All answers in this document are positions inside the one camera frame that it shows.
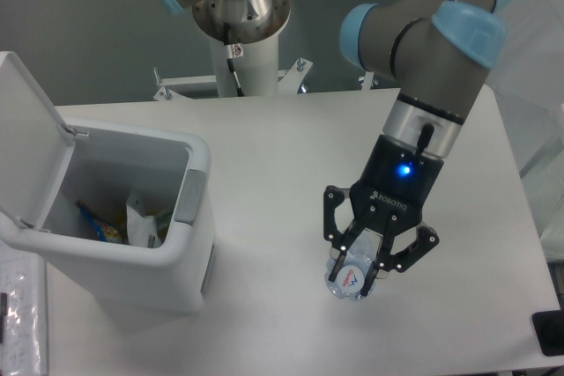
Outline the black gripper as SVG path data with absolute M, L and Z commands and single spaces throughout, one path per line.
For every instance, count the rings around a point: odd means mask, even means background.
M 331 244 L 335 263 L 329 281 L 335 282 L 353 242 L 367 228 L 383 235 L 382 244 L 365 276 L 361 296 L 366 297 L 375 280 L 395 270 L 403 273 L 421 259 L 440 239 L 431 226 L 419 225 L 416 238 L 392 254 L 395 238 L 422 221 L 423 205 L 444 165 L 442 159 L 418 156 L 388 136 L 378 137 L 367 164 L 351 188 L 329 185 L 323 193 L 323 237 Z M 335 211 L 350 198 L 353 220 L 339 231 Z

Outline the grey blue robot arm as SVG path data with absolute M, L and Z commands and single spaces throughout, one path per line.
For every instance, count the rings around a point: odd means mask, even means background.
M 219 42 L 219 93 L 253 94 L 249 46 L 287 20 L 283 0 L 160 0 L 192 10 Z M 511 0 L 399 0 L 362 4 L 339 32 L 343 57 L 399 84 L 400 91 L 360 178 L 323 194 L 325 281 L 341 299 L 363 299 L 389 272 L 404 272 L 439 241 L 422 221 L 424 203 L 506 38 L 497 11 Z

